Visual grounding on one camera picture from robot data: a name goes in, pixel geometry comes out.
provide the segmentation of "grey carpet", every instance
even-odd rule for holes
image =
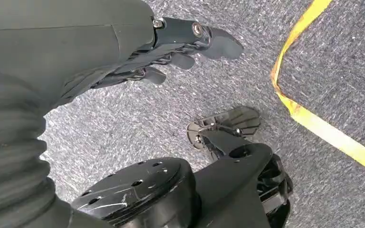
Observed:
[[[311,0],[148,0],[158,16],[195,19],[239,39],[239,60],[197,56],[191,70],[161,67],[161,86],[89,91],[47,115],[58,195],[72,201],[102,177],[140,160],[175,156],[208,164],[186,140],[188,122],[246,105],[262,115],[271,146],[295,184],[288,227],[365,228],[365,168],[290,119],[269,72]],[[365,0],[333,1],[286,55],[283,91],[365,145]]]

